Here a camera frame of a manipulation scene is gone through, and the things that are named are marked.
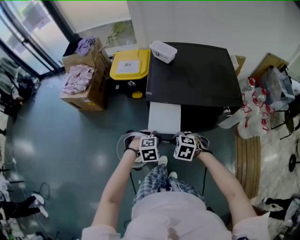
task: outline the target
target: blue checkered shorts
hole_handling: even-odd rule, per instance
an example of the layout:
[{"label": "blue checkered shorts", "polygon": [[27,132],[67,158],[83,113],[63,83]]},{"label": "blue checkered shorts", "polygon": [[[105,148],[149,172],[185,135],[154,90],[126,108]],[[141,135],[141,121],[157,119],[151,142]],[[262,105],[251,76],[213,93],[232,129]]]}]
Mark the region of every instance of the blue checkered shorts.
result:
[{"label": "blue checkered shorts", "polygon": [[161,164],[153,168],[145,177],[133,200],[133,205],[152,193],[172,191],[190,193],[204,202],[203,195],[195,190],[193,186],[175,178],[168,179],[167,167],[165,164]]}]

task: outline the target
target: purple cloth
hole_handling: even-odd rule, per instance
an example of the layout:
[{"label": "purple cloth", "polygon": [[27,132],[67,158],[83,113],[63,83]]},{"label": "purple cloth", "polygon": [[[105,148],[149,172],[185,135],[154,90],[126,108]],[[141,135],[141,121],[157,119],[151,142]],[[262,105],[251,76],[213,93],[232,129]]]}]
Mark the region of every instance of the purple cloth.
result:
[{"label": "purple cloth", "polygon": [[78,53],[80,56],[85,56],[90,51],[90,46],[95,42],[95,36],[83,38],[77,45],[75,53]]}]

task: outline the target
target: plastic container lid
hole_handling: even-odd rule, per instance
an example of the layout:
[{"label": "plastic container lid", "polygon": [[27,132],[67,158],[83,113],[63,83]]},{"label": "plastic container lid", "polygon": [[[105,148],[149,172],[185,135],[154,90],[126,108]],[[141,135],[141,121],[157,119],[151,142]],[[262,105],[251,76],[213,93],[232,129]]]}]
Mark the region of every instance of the plastic container lid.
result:
[{"label": "plastic container lid", "polygon": [[109,73],[114,80],[137,80],[148,75],[150,49],[115,52]]},{"label": "plastic container lid", "polygon": [[152,42],[149,47],[155,51],[165,54],[169,58],[172,58],[177,53],[176,48],[160,41]]}]

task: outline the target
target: green floor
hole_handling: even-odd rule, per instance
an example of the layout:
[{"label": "green floor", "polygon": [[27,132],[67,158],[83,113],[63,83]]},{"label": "green floor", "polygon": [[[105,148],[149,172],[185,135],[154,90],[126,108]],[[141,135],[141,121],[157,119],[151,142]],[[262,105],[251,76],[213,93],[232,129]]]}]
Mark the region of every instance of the green floor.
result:
[{"label": "green floor", "polygon": [[[20,219],[22,230],[46,231],[52,238],[59,231],[57,239],[72,239],[80,238],[82,229],[93,220],[105,184],[119,162],[118,139],[129,129],[146,129],[149,111],[145,99],[118,95],[109,99],[105,112],[79,112],[59,99],[62,81],[60,77],[43,80],[35,102],[26,102],[15,124],[8,123],[5,160],[15,158],[16,169],[9,165],[10,177],[15,179],[17,174],[25,180],[26,196],[38,191],[42,182],[50,186],[50,198],[45,202],[49,218],[38,215]],[[210,140],[214,155],[234,171],[234,131],[217,128],[203,135]],[[202,163],[173,159],[173,146],[161,145],[159,151],[169,157],[170,171],[202,191]],[[132,170],[136,189],[153,166]],[[12,200],[24,200],[18,186],[11,189]],[[118,231],[122,234],[124,222],[130,220],[134,196],[129,180],[119,214]],[[225,221],[228,206],[209,173],[204,196],[207,205]]]}]

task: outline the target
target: white shoe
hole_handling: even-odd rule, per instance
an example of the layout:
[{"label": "white shoe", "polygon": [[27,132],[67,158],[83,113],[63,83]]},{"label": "white shoe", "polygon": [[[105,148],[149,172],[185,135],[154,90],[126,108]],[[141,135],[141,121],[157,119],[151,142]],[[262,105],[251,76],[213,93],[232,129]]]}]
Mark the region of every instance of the white shoe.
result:
[{"label": "white shoe", "polygon": [[45,216],[45,218],[49,217],[48,213],[46,212],[45,208],[43,206],[38,206],[38,209],[40,210],[41,214]]},{"label": "white shoe", "polygon": [[43,197],[40,194],[35,194],[34,193],[34,194],[32,194],[32,196],[34,196],[39,203],[44,205],[45,201],[44,201]]},{"label": "white shoe", "polygon": [[167,156],[161,156],[158,160],[158,165],[164,164],[167,166],[168,163],[168,158]]},{"label": "white shoe", "polygon": [[177,173],[176,172],[170,172],[169,177],[168,178],[178,178]]}]

